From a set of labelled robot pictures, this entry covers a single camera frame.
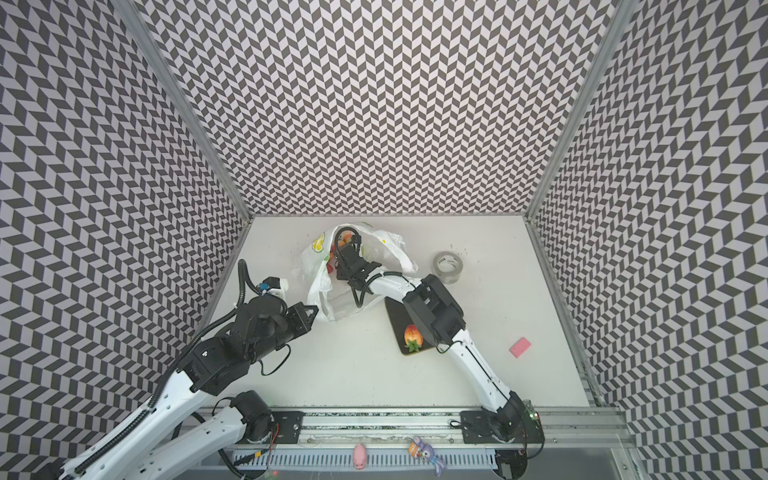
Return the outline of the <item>white plastic bag lemon print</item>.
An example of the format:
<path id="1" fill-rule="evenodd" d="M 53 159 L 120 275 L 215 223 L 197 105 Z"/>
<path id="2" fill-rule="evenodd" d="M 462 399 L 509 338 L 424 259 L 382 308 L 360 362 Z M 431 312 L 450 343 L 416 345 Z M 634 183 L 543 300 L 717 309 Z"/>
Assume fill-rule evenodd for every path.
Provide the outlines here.
<path id="1" fill-rule="evenodd" d="M 304 302 L 316 306 L 316 319 L 352 317 L 390 297 L 414 290 L 418 266 L 403 238 L 370 225 L 344 223 L 325 231 L 300 255 Z"/>

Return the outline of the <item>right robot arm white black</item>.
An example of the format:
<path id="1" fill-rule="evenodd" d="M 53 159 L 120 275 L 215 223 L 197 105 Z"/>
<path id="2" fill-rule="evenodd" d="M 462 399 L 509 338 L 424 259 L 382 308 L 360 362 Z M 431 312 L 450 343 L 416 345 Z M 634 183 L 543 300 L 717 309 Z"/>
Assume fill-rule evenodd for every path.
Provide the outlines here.
<path id="1" fill-rule="evenodd" d="M 495 374 L 470 335 L 463 309 L 436 275 L 415 278 L 366 260 L 362 236 L 351 227 L 335 234 L 331 252 L 337 278 L 350 286 L 357 307 L 368 296 L 400 303 L 424 340 L 455 359 L 481 403 L 459 424 L 472 441 L 521 443 L 524 448 L 545 444 L 538 413 Z"/>

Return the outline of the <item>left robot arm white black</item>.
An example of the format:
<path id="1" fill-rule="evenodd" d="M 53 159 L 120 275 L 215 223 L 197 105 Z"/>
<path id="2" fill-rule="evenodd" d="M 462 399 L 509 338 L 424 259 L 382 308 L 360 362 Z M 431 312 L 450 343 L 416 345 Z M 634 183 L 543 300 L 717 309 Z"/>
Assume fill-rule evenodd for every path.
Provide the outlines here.
<path id="1" fill-rule="evenodd" d="M 48 463 L 34 478 L 168 479 L 240 441 L 273 441 L 278 425 L 255 391 L 236 395 L 210 419 L 200 419 L 178 437 L 171 435 L 252 365 L 309 333 L 318 315 L 315 305 L 288 305 L 281 279 L 255 284 L 245 261 L 237 270 L 235 306 L 193 337 L 149 399 L 85 452 Z"/>

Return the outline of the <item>red yellow fake strawberry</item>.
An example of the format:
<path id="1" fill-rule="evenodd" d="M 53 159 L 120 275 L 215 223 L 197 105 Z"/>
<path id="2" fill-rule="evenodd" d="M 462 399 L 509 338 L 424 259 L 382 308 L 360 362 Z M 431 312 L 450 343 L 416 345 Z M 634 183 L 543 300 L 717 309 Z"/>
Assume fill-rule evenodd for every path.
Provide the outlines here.
<path id="1" fill-rule="evenodd" d="M 422 349 L 424 339 L 421 332 L 414 324 L 406 327 L 403 337 L 405 347 L 409 353 L 416 353 Z"/>

